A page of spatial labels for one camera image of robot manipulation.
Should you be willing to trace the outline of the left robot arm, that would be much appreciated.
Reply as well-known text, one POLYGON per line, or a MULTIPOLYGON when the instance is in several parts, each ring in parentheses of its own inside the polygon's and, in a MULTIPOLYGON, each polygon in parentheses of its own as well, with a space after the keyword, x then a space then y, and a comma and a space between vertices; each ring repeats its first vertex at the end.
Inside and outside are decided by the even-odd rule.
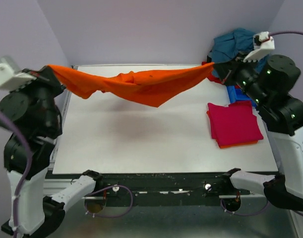
POLYGON ((102 176, 85 171, 73 184, 51 196, 43 193, 54 141, 62 135, 62 115, 55 97, 64 86, 54 71, 0 63, 8 91, 0 101, 0 127, 11 131, 4 151, 10 181, 11 217, 1 229, 15 238, 45 238, 58 229, 67 211, 102 185, 102 176))

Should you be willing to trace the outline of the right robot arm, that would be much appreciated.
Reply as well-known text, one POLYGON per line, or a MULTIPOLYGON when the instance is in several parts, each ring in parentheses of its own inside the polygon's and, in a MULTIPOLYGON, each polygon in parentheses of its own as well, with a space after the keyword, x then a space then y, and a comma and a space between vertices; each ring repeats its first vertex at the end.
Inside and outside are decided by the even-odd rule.
POLYGON ((239 86, 255 103, 272 134, 283 173, 260 175, 234 168, 221 177, 220 192, 248 190, 281 209, 303 212, 303 102, 290 95, 301 70, 287 56, 272 55, 261 72, 243 56, 214 64, 222 84, 239 86))

